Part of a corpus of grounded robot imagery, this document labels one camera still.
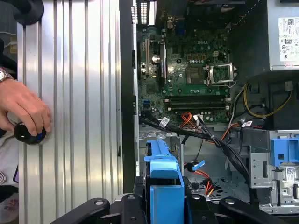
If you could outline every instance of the power connector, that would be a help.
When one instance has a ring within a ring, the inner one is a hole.
[[[294,86],[293,86],[292,81],[285,82],[285,91],[286,92],[291,92],[291,91],[293,91],[293,89],[294,89]]]

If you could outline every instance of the power supply label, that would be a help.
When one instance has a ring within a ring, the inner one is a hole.
[[[279,18],[280,61],[299,61],[299,17]]]

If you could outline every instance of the screw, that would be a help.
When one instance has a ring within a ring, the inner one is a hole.
[[[225,199],[225,203],[227,203],[227,204],[235,204],[234,200],[232,200],[232,199]]]

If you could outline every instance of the black knob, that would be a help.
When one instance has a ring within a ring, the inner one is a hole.
[[[42,142],[46,137],[46,130],[43,128],[42,132],[37,136],[32,136],[23,122],[20,122],[14,127],[14,136],[17,140],[25,142],[29,145],[36,145]]]

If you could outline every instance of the blue latch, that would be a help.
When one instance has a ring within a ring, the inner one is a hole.
[[[279,167],[284,162],[299,162],[299,139],[271,139],[271,164]]]

